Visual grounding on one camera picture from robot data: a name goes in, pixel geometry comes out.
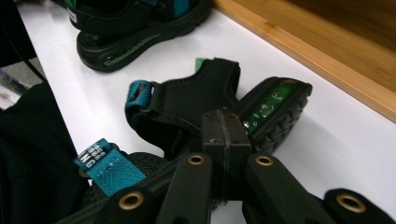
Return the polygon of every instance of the wooden edge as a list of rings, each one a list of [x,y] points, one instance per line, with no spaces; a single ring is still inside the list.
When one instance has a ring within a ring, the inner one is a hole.
[[[233,0],[214,0],[215,8],[335,86],[396,123],[396,92],[335,60]]]

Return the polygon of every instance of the brass rivet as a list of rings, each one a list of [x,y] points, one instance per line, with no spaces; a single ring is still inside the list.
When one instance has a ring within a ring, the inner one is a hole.
[[[349,194],[339,194],[335,198],[337,202],[345,209],[354,213],[363,213],[366,211],[366,206],[358,198]]]
[[[258,156],[256,157],[256,162],[263,166],[271,166],[274,164],[274,161],[267,156]]]
[[[123,210],[132,210],[140,206],[144,201],[144,196],[141,192],[133,191],[131,193],[125,194],[120,198],[119,206]]]
[[[205,162],[205,158],[200,155],[193,155],[189,157],[188,161],[192,165],[201,165]]]

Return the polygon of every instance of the black sandal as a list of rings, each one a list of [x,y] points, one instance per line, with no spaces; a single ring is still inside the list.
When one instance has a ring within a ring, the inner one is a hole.
[[[112,72],[150,46],[186,35],[211,11],[212,0],[68,0],[80,59]]]

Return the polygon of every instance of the wooden shelf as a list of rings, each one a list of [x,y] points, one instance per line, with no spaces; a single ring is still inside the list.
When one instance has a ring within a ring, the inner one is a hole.
[[[395,0],[215,0],[215,8],[396,122]]]

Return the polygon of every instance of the white table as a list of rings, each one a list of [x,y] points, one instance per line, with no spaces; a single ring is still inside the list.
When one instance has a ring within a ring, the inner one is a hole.
[[[319,198],[329,189],[352,189],[396,218],[396,124],[218,11],[192,33],[151,47],[111,74],[80,61],[78,30],[63,8],[47,1],[20,6],[20,13],[78,151],[104,137],[127,152],[162,155],[126,122],[129,84],[188,77],[195,58],[225,58],[240,63],[238,98],[268,77],[311,83],[309,103],[275,156]],[[212,223],[246,223],[241,203],[221,206]]]

